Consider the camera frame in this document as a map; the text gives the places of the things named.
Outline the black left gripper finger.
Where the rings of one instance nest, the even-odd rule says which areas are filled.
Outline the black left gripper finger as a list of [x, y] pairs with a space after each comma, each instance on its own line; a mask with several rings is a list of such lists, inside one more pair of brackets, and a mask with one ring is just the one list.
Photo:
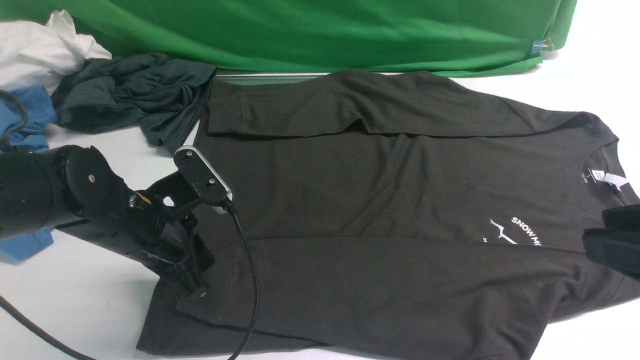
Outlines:
[[206, 296], [206, 294], [208, 294], [209, 291], [210, 291], [210, 287], [208, 287], [208, 285], [199, 285], [197, 288], [189, 292], [189, 294], [187, 295], [187, 298], [189, 300], [200, 299]]

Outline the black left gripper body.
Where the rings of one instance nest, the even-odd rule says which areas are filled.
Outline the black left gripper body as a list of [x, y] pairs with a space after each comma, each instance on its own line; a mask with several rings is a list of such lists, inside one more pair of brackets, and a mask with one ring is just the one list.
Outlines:
[[71, 192], [82, 210], [55, 229], [142, 264], [183, 293], [210, 289], [201, 273], [214, 263], [195, 232], [194, 209], [203, 203], [189, 180], [174, 172], [143, 190], [132, 190], [114, 173], [88, 190]]

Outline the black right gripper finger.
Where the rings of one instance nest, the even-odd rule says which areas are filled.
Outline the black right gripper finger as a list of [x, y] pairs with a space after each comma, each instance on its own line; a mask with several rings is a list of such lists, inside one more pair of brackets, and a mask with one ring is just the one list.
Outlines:
[[640, 205], [602, 211], [603, 226], [583, 232], [587, 258], [634, 281], [640, 280]]

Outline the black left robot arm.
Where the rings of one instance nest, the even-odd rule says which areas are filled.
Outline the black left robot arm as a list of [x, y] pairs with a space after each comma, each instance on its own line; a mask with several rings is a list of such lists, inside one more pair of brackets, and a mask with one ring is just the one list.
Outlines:
[[94, 146], [1, 155], [1, 239], [54, 228], [144, 265], [191, 298], [209, 287], [213, 256], [195, 234], [193, 210], [220, 192], [217, 173], [194, 146], [177, 171], [132, 190]]

